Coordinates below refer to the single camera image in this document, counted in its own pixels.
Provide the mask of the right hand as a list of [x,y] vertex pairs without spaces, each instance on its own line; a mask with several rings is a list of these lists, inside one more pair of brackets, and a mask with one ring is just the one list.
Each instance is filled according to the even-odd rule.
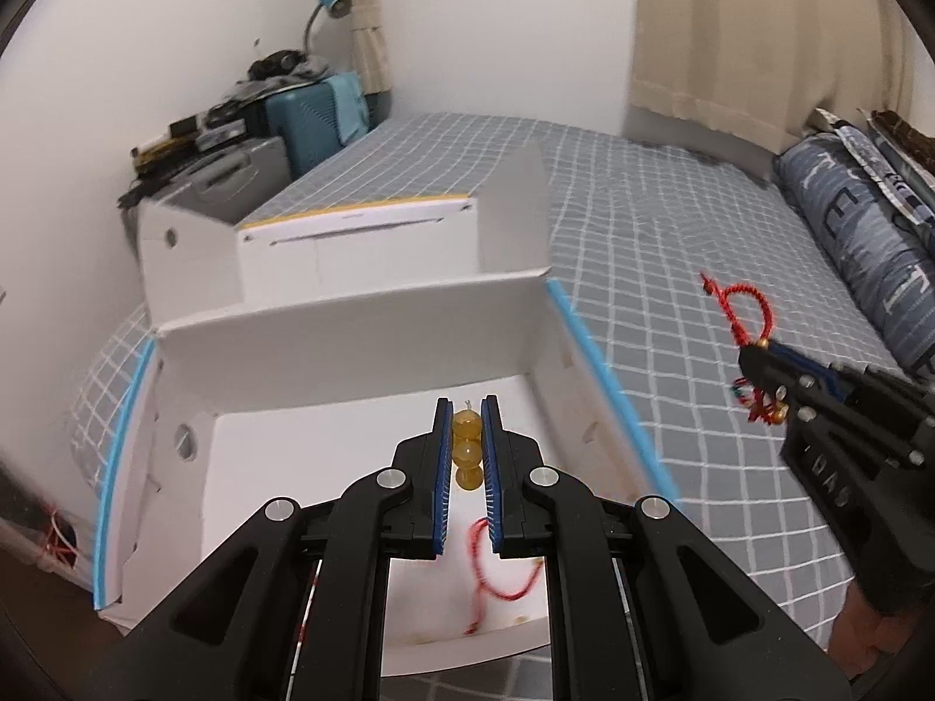
[[899,654],[921,619],[919,612],[883,616],[873,609],[853,579],[835,617],[827,654],[850,681],[873,668],[883,655]]

